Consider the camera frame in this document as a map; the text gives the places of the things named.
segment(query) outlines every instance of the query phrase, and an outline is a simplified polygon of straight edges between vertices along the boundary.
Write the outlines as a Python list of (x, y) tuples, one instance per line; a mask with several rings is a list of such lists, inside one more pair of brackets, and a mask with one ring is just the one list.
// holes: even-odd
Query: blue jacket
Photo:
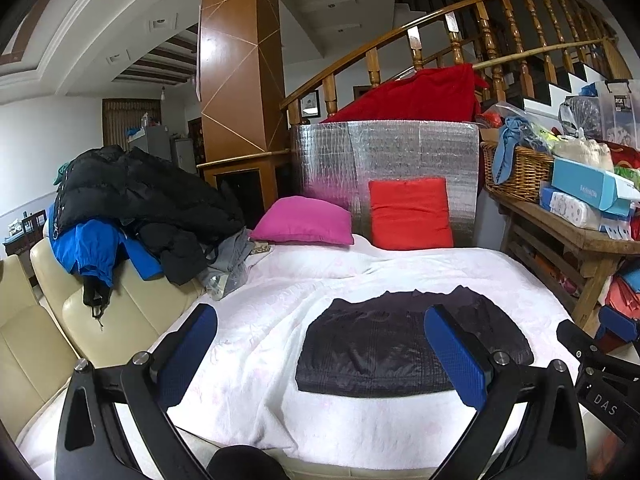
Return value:
[(127, 237), (112, 224), (101, 220), (94, 219), (77, 224), (54, 239), (53, 215), (52, 206), (49, 210), (49, 241), (56, 259), (65, 267), (66, 272), (96, 276), (111, 288), (116, 254), (122, 244), (143, 280), (162, 273), (160, 263), (139, 241)]

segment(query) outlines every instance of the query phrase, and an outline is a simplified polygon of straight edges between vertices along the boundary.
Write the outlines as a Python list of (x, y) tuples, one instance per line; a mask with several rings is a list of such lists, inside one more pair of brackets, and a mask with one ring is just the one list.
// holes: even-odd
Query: foil insulation mat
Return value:
[(443, 176), (456, 247), (470, 247), (478, 192), (478, 128), (436, 121), (355, 121), (291, 129), (300, 193), (351, 212), (370, 238), (369, 181)]

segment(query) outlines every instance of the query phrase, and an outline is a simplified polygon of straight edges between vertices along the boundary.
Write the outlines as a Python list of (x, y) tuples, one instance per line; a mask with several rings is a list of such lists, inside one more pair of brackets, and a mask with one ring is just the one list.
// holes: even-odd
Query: metal bolt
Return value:
[(564, 361), (561, 361), (560, 359), (554, 359), (551, 362), (553, 363), (554, 368), (559, 372), (566, 371), (566, 364), (564, 363)]
[(507, 354), (507, 352), (498, 351), (494, 354), (494, 361), (499, 365), (504, 366), (508, 365), (509, 362), (511, 362), (511, 358), (509, 357), (509, 354)]
[(89, 365), (89, 361), (87, 361), (84, 357), (81, 359), (78, 359), (78, 362), (76, 363), (76, 366), (74, 366), (74, 370), (76, 372), (84, 372), (86, 370), (86, 368)]
[(141, 366), (149, 361), (149, 352), (138, 352), (133, 356), (133, 364)]

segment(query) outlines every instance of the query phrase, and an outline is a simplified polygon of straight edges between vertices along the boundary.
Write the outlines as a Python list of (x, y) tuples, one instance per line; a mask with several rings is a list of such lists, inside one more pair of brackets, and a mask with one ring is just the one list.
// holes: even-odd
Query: bed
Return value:
[[(294, 478), (305, 479), (428, 478), (440, 464), (474, 415), (456, 392), (355, 399), (297, 389), (295, 368), (306, 327), (333, 298), (354, 302), (386, 290), (450, 292), (468, 286), (517, 323), (535, 365), (562, 359), (575, 379), (577, 361), (556, 340), (558, 323), (569, 316), (519, 263), (478, 248), (395, 252), (355, 239), (348, 249), (275, 246), (259, 262), (250, 262), (246, 285), (218, 302), (207, 295), (194, 302), (216, 308), (218, 333), (183, 401), (168, 413), (187, 432), (183, 435), (200, 460), (208, 461), (215, 451), (208, 443), (250, 444), (271, 450)], [(17, 441), (41, 478), (52, 478), (62, 397), (41, 410)], [(125, 418), (126, 411), (121, 407)], [(496, 452), (514, 435), (523, 412), (523, 406), (514, 409)], [(143, 453), (130, 426), (125, 423), (137, 441), (134, 452)]]

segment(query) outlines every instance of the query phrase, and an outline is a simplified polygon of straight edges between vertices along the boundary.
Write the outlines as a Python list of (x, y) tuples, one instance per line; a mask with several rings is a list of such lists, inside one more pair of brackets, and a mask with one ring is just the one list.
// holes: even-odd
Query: beige leather chair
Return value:
[(0, 420), (11, 438), (66, 383), (76, 359), (18, 257), (1, 260)]
[(82, 302), (81, 280), (58, 263), (48, 238), (31, 249), (31, 264), (60, 328), (95, 367), (124, 364), (147, 350), (203, 293), (197, 280), (182, 286), (164, 277), (146, 282), (127, 260), (115, 269), (100, 326)]

